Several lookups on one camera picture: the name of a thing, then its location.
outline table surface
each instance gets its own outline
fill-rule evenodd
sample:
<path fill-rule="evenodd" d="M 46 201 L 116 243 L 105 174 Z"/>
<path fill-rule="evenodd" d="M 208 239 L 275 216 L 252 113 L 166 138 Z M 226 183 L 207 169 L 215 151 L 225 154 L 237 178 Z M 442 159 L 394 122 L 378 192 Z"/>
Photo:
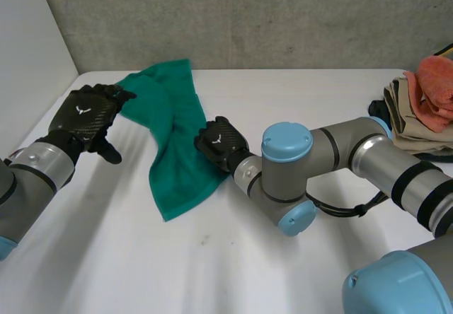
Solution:
<path fill-rule="evenodd" d="M 70 90 L 115 83 L 128 73 L 78 77 L 24 145 L 47 133 Z M 193 78 L 207 118 L 228 117 L 259 153 L 269 125 L 291 121 L 314 129 L 364 116 L 401 74 L 201 70 Z M 361 219 L 319 214 L 305 232 L 287 238 L 231 178 L 201 205 L 164 223 L 149 189 L 157 147 L 148 129 L 117 117 L 108 139 L 122 164 L 82 155 L 72 182 L 0 264 L 2 313 L 342 313 L 341 287 L 351 271 L 432 239 L 392 202 Z M 377 189 L 342 170 L 310 179 L 308 191 L 353 207 Z"/>

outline beige cloth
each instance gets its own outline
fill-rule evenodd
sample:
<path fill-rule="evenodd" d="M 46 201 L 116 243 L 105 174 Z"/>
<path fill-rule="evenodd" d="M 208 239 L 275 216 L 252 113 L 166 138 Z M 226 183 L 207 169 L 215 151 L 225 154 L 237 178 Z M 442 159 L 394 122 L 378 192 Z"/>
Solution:
<path fill-rule="evenodd" d="M 412 154 L 442 151 L 440 155 L 453 155 L 453 125 L 441 133 L 432 132 L 423 125 L 412 112 L 406 78 L 395 78 L 384 89 L 384 100 L 397 147 Z"/>

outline light blue joint cap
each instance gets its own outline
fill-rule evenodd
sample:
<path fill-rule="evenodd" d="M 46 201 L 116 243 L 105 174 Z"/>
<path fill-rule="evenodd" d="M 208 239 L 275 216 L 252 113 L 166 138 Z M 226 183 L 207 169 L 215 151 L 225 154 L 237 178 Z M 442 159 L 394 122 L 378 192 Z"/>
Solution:
<path fill-rule="evenodd" d="M 296 236 L 310 226 L 317 210 L 310 200 L 299 203 L 282 217 L 278 222 L 278 228 L 286 236 Z"/>
<path fill-rule="evenodd" d="M 0 236 L 0 261 L 5 260 L 15 247 L 17 247 L 17 243 L 9 238 Z"/>
<path fill-rule="evenodd" d="M 432 269 L 406 251 L 391 252 L 351 273 L 343 284 L 343 308 L 357 314 L 453 313 Z"/>
<path fill-rule="evenodd" d="M 369 118 L 378 122 L 379 125 L 384 128 L 384 130 L 387 134 L 387 137 L 389 137 L 390 139 L 394 139 L 394 135 L 391 133 L 391 130 L 386 122 L 384 122 L 383 120 L 381 120 L 379 117 L 376 117 L 376 116 L 370 116 Z"/>
<path fill-rule="evenodd" d="M 308 154 L 313 146 L 311 132 L 299 123 L 271 125 L 263 134 L 261 153 L 269 161 L 288 163 Z"/>

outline stack of clothes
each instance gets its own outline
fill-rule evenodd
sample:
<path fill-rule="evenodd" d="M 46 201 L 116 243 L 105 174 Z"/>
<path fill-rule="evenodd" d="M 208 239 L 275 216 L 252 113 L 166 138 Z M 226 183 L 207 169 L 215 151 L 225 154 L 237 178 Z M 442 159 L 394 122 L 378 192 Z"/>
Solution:
<path fill-rule="evenodd" d="M 374 100 L 369 114 L 392 129 L 394 144 L 420 159 L 453 163 L 453 44 L 404 72 Z"/>

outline white wall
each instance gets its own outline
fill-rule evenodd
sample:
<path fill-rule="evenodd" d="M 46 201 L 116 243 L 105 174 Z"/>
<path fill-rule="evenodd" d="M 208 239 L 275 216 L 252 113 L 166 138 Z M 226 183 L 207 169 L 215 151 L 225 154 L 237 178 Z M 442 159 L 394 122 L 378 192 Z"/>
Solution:
<path fill-rule="evenodd" d="M 76 77 L 46 0 L 0 0 L 0 157 Z"/>

